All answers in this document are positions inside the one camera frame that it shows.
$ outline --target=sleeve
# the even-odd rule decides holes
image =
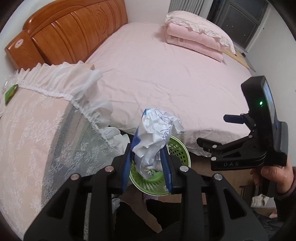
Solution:
[[[293,167],[294,181],[288,192],[283,195],[277,195],[274,198],[276,208],[278,211],[278,220],[286,221],[290,212],[296,205],[296,167]]]

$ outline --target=person's right hand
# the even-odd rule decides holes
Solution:
[[[261,184],[261,176],[276,182],[277,191],[280,194],[289,191],[294,181],[293,168],[289,157],[285,167],[264,166],[262,168],[251,169],[250,174],[252,175],[256,187]]]

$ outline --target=headboard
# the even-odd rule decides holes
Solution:
[[[5,52],[15,69],[75,64],[127,22],[124,0],[57,0],[31,15]]]

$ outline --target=bed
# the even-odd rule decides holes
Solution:
[[[34,13],[6,47],[16,69],[38,62],[82,60],[103,72],[101,94],[113,104],[111,125],[134,134],[145,108],[159,108],[183,122],[178,138],[208,156],[198,137],[227,143],[248,134],[223,121],[248,106],[240,84],[251,75],[224,54],[218,61],[166,43],[163,26],[128,23],[124,0],[58,0]]]

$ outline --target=gray curtain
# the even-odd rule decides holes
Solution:
[[[199,15],[204,0],[171,0],[169,12],[183,10]]]

